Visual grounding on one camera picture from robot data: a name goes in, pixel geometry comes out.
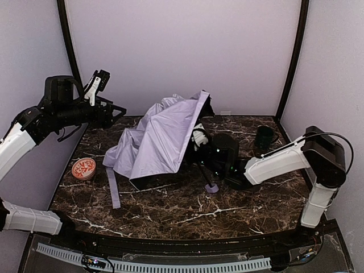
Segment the lavender and black folding umbrella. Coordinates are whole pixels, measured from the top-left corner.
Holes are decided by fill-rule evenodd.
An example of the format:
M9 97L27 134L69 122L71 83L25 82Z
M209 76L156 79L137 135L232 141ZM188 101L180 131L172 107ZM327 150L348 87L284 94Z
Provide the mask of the lavender and black folding umbrella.
M193 148L193 128L203 117L214 116L210 94L200 91L191 98L166 97L148 109L133 128L124 129L116 146L106 151L103 165L109 181L112 206L121 206L116 174L137 180L177 173L188 146Z

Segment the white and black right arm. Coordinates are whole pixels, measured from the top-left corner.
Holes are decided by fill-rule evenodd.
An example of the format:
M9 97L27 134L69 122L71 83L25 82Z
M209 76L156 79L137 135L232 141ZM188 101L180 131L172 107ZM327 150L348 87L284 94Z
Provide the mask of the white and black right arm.
M197 164L204 165L236 190L250 189L299 169L311 169L316 181L301 213L300 225L313 229L352 168L336 138L346 140L340 134L310 126L293 142L259 156L242 158L238 156L239 144L235 139L226 134L210 136L198 124L192 131L191 142Z

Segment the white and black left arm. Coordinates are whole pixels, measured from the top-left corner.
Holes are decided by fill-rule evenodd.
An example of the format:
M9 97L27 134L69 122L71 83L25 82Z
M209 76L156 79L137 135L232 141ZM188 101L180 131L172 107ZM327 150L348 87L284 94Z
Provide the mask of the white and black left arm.
M21 111L1 139L1 178L49 134L69 126L79 130L85 123L108 129L123 117L125 108L98 96L109 78L109 72L95 71L82 86L72 76L47 77L38 105ZM75 223L61 211L36 210L1 200L1 230L65 235L74 229Z

